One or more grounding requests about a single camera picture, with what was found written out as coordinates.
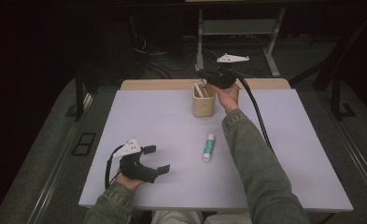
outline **white tabletop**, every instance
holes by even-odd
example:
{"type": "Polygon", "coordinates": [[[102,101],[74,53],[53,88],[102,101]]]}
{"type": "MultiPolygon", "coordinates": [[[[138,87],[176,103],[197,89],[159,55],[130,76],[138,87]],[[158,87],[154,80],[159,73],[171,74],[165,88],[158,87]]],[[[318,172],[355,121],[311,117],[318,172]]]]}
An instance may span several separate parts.
{"type": "MultiPolygon", "coordinates": [[[[292,191],[307,211],[353,209],[319,143],[295,90],[254,90],[262,118],[292,191]]],[[[246,196],[221,128],[224,109],[216,101],[215,114],[192,115],[191,91],[118,91],[92,162],[79,204],[92,206],[104,190],[106,161],[111,152],[132,138],[157,151],[141,162],[156,169],[171,164],[170,172],[136,192],[134,206],[143,209],[246,209],[246,196]],[[216,136],[210,162],[202,160],[209,133],[216,136]]],[[[239,105],[258,120],[245,91],[239,105]]],[[[113,160],[111,174],[119,167],[113,160]]]]}

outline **sleeve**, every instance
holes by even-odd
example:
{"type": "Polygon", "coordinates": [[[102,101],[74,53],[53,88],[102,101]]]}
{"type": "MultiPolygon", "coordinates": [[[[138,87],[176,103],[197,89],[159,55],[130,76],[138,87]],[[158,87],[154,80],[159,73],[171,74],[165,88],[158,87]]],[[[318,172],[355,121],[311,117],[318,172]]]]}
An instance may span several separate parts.
{"type": "Polygon", "coordinates": [[[129,223],[134,193],[115,181],[87,212],[84,223],[129,223]]]}
{"type": "Polygon", "coordinates": [[[247,116],[235,109],[222,127],[244,185],[252,222],[309,223],[276,156],[247,116]]]}

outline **beige container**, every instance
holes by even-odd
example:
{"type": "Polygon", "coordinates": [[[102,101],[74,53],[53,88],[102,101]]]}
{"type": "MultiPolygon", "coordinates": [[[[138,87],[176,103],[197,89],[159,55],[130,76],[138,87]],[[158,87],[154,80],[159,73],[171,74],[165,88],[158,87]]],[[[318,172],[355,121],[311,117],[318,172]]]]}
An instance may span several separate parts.
{"type": "Polygon", "coordinates": [[[198,91],[192,86],[192,113],[195,117],[210,117],[215,111],[215,93],[212,89],[205,89],[200,85],[200,89],[204,98],[200,96],[198,91]]]}

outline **person's left hand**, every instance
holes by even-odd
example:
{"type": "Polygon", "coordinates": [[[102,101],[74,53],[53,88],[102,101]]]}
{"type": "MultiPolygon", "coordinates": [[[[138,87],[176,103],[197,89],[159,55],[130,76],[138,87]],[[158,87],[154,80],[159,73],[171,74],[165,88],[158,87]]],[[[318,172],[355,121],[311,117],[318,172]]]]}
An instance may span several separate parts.
{"type": "Polygon", "coordinates": [[[123,175],[120,169],[118,170],[118,175],[116,176],[117,183],[123,185],[125,188],[130,189],[131,191],[136,191],[139,186],[146,183],[142,180],[132,180],[128,178],[127,176],[123,175]]]}

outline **hand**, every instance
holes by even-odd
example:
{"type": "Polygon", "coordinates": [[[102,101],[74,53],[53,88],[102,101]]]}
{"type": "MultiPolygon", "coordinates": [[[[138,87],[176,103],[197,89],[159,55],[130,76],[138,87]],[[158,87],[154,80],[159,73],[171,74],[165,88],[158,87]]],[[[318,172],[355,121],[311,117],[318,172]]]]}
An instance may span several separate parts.
{"type": "Polygon", "coordinates": [[[125,188],[130,189],[131,191],[136,191],[139,186],[146,183],[142,180],[133,180],[123,175],[120,169],[117,171],[118,175],[116,176],[116,182],[123,185],[125,188]]]}
{"type": "Polygon", "coordinates": [[[219,89],[218,87],[212,84],[206,84],[210,87],[219,98],[220,104],[224,107],[226,114],[235,110],[238,107],[238,96],[239,96],[239,87],[236,83],[234,83],[229,89],[219,89]]]}

